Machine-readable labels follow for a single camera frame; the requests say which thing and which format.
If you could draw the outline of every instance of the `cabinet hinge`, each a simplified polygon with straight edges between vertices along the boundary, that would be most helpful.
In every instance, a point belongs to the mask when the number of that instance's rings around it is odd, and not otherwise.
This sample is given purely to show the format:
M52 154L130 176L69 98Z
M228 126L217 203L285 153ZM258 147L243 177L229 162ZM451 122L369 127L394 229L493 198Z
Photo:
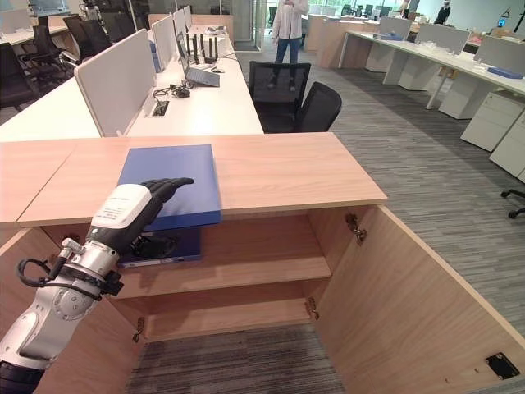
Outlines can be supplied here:
M139 335L142 334L142 331L144 331L145 322L146 320L144 319L144 317L140 317L137 320L137 331L133 336L133 342L137 343L139 341Z
M358 217L353 213L349 213L345 216L346 224L348 228L355 235L358 245L361 245L364 240L367 238L368 232L364 228L359 228Z
M485 359L485 362L494 371L500 380L505 380L519 375L518 369L503 353L496 353Z
M306 306L306 312L311 318L319 320L319 312L317 311L317 306L315 305L315 299L313 299L313 297L309 297L304 303L304 306Z

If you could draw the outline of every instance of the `office floor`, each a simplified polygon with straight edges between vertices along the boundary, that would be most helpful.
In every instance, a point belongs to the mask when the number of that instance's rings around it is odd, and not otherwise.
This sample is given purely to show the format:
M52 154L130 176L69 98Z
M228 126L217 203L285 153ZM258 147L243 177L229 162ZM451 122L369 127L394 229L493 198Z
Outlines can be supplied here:
M275 48L267 38L264 52L238 58L248 80L249 61L271 62ZM313 64L315 56L301 53L299 60ZM525 201L500 198L503 189L525 185L459 138L468 121L427 111L427 92L383 86L381 79L313 66L307 91L318 80L340 93L343 108L331 130L387 193L389 208L525 334L525 217L507 218ZM250 349L253 343L262 353ZM250 364L255 354L261 364ZM148 345L128 392L342 391L312 326L301 325ZM496 393L525 393L525 380L477 392Z

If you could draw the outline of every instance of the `office chair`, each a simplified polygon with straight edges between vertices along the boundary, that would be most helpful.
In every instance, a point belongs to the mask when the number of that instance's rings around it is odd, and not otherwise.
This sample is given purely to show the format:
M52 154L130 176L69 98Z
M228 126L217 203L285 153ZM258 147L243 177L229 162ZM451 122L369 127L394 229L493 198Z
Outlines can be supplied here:
M79 16L68 16L64 18L64 23L67 26L67 29L70 31L73 39L75 39L76 44L79 47L80 52L80 62L82 62L87 57L92 57L95 55L95 50L91 46L91 41L89 40L88 35L82 29L82 18Z
M503 197L504 199L506 199L509 195L518 195L519 197L523 197L525 199L525 192L522 191L509 189L501 192L501 197ZM515 219L520 213L525 213L525 207L516 211L509 211L509 218Z
M91 42L91 48L93 48L95 54L101 53L112 46L111 41L106 36L106 32L104 32L104 29L98 21L81 21L80 26L82 26L82 29L84 29L84 32L88 36Z
M349 4L345 4L341 10L341 16L352 15L352 7Z
M328 131L339 115L342 104L341 96L335 90L314 82L297 113L294 131L299 133Z
M47 26L33 26L33 34L33 42L22 44L21 47L25 51L29 46L35 47L36 52L27 52L18 58L25 64L30 76L39 83L40 89L57 86L71 78L78 59L55 45Z
M47 26L47 27L49 27L48 18L49 18L49 16L39 16L39 18L38 18L39 26Z
M310 73L310 63L250 62L249 93L262 129L267 133L294 130ZM294 78L290 88L290 78Z
M21 104L36 100L37 89L16 59L9 43L0 44L0 107L14 107L18 112Z
M277 7L269 7L268 12L269 12L268 25L272 27L273 21L276 19Z

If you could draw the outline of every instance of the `drawer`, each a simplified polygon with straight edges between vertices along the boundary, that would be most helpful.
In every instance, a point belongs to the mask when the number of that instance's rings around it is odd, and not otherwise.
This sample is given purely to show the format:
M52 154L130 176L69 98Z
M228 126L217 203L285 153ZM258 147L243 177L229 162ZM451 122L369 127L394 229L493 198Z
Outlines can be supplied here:
M508 113L496 111L495 109L483 104L476 112L475 117L480 117L485 121L489 121L490 123L501 125L504 126L506 129L509 129L514 123L514 121L516 121L518 115L519 113L516 113L514 116L511 116Z
M516 102L494 93L489 93L483 104L497 112L506 113L514 117L519 115L519 113L525 108L525 103Z
M468 124L461 139L492 152L508 129L476 116Z
M525 168L525 144L506 135L489 159L512 175L518 176Z
M508 136L525 144L525 124L522 122L516 122L516 124L514 124L509 130Z

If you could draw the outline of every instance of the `cabinet door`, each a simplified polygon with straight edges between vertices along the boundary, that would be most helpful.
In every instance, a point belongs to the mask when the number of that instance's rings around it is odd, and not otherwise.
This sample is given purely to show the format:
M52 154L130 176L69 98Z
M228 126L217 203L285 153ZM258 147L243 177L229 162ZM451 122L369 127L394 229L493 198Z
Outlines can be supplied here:
M525 370L523 337L386 207L359 226L367 238L350 242L315 322L348 392L488 387L499 379L485 358L500 351Z
M58 251L39 228L19 231L0 249L0 337L34 298L35 289L21 284L15 266L22 259L47 259ZM26 274L42 276L33 269L26 270ZM131 340L134 332L104 298L80 323L66 349L44 374L37 393L123 392L142 346Z

